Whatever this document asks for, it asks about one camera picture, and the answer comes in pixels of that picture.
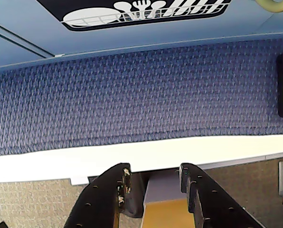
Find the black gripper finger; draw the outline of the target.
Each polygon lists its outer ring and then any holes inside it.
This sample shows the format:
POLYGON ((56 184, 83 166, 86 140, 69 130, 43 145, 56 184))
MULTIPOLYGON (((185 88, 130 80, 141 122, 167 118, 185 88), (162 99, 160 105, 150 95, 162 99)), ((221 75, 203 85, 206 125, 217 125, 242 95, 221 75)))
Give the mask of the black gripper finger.
POLYGON ((80 193, 65 228, 117 228, 119 216, 142 218, 144 179, 119 163, 93 179, 80 193))
POLYGON ((263 228, 204 170, 191 163, 179 167, 180 190, 197 228, 263 228))

